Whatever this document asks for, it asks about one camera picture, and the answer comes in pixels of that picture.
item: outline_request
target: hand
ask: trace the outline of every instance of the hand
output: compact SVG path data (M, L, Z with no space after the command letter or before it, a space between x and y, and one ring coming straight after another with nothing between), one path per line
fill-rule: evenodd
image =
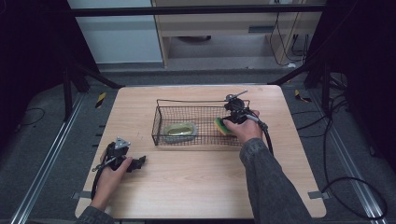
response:
M99 177L95 197L91 202L91 206L101 211L105 211L111 195L116 190L117 186L126 173L129 165L132 162L132 157L126 158L120 167L113 171L109 166L105 167Z
M260 112L257 110L252 110L257 117L260 115ZM247 119L242 124L234 124L227 119L223 120L224 125L231 131L233 134L238 137L239 142L245 144L248 140L252 138L262 138L262 129L256 121L251 119Z

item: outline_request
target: green sponge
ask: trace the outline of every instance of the green sponge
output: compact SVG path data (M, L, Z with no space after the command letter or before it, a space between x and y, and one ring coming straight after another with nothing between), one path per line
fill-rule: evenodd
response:
M233 132L231 132L223 123L221 118L216 118L215 119L215 126L216 128L218 128L219 132L221 132L223 135L227 135L227 134L233 134Z

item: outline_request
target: wooden table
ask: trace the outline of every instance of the wooden table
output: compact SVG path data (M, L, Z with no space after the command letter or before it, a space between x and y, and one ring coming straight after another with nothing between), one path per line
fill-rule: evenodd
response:
M126 174L107 212L114 218L253 218L240 147L200 145L155 146L151 137L157 99L221 101L229 93L261 111L269 127L276 159L297 188L312 217L323 217L321 199L309 199L318 186L296 132L282 90L278 86L177 86L120 89L110 113L92 168L106 146L119 136L132 143L128 156L147 156L141 170ZM84 190L90 191L95 173L89 172ZM78 217L90 204L79 199Z

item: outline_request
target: person's left hand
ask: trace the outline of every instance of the person's left hand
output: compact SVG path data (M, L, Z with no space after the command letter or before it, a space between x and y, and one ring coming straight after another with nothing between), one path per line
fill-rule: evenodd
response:
M116 190L117 186L126 173L129 165L132 162L132 157L126 158L120 167L113 171L109 166L105 167L99 177L95 197L91 202L91 206L101 211L105 211L111 195Z

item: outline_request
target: person's right hand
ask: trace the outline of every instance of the person's right hand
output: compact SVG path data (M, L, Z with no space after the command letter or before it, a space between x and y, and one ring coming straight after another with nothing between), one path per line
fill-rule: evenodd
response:
M252 110L257 117L260 115L260 112L257 110ZM251 119L247 119L245 122L241 124L234 124L227 119L223 120L224 125L238 137L239 142L245 144L248 140L252 138L262 138L262 129L256 121Z

